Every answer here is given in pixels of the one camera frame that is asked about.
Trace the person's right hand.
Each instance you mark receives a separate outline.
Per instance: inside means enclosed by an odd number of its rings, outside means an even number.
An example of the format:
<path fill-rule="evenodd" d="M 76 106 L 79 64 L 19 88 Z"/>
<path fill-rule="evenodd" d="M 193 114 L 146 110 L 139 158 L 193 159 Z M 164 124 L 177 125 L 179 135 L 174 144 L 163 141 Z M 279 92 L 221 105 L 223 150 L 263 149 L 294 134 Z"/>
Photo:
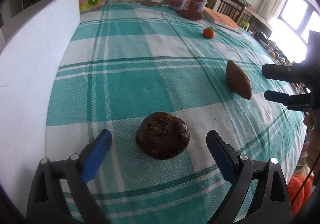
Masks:
<path fill-rule="evenodd" d="M 306 125 L 309 128 L 309 133 L 308 133 L 309 146 L 307 149 L 306 163 L 310 168 L 312 168 L 312 166 L 315 166 L 313 171 L 315 173 L 318 173 L 319 161 L 317 161 L 316 164 L 315 162 L 316 162 L 317 156 L 319 155 L 319 133 L 314 130 L 313 119 L 311 115 L 305 116 L 304 125 Z"/>

